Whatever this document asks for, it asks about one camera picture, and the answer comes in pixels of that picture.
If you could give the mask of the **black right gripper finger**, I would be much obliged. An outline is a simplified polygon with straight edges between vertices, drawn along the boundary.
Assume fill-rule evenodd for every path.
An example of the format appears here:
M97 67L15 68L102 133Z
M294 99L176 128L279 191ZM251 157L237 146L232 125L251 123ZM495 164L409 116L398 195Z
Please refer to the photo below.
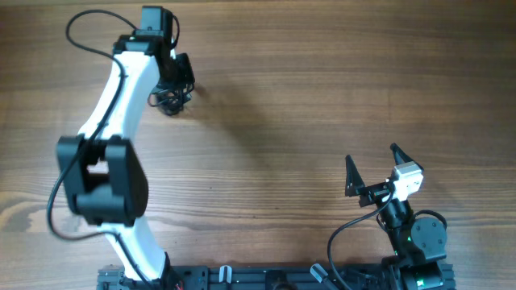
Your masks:
M421 169L423 169L422 165L420 165L418 162L416 162L410 156L408 156L396 143L392 143L390 145L390 150L393 153L393 158L396 165L414 162Z
M355 197L359 196L365 187L365 184L361 178L361 175L356 167L353 158L347 155L346 161L346 184L345 184L345 196Z

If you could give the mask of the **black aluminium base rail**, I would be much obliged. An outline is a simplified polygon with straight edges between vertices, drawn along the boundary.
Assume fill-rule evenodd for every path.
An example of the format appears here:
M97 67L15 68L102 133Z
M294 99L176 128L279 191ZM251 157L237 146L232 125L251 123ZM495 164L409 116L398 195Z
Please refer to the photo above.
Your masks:
M173 267L172 280L154 289L185 290L267 290L341 289L336 275L319 264L312 267ZM438 289L456 290L452 265L397 270L380 264L348 265L339 274L352 289Z

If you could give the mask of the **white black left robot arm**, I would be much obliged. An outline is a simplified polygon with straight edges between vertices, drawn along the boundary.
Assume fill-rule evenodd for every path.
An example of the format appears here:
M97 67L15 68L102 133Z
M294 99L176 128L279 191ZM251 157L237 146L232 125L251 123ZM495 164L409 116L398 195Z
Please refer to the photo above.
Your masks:
M47 222L58 189L69 209L105 235L123 262L114 281L101 288L178 289L181 277L156 243L144 216L148 180L133 140L145 106L173 116L194 90L194 73L185 53L176 54L177 16L162 6L143 6L139 26L121 35L107 54L112 69L94 112L75 136L56 145L60 175L51 191Z

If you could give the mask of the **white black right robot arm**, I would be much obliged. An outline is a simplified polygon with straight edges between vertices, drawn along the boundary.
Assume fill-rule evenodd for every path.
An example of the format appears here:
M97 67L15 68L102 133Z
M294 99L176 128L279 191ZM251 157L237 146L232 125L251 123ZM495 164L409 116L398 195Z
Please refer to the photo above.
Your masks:
M382 283L390 289L444 286L439 261L447 257L447 222L435 211L412 210L409 196L422 186L423 167L397 144L390 145L395 166L384 181L366 185L350 155L346 156L345 195L359 205L375 205L373 216L387 233L394 255L382 259Z

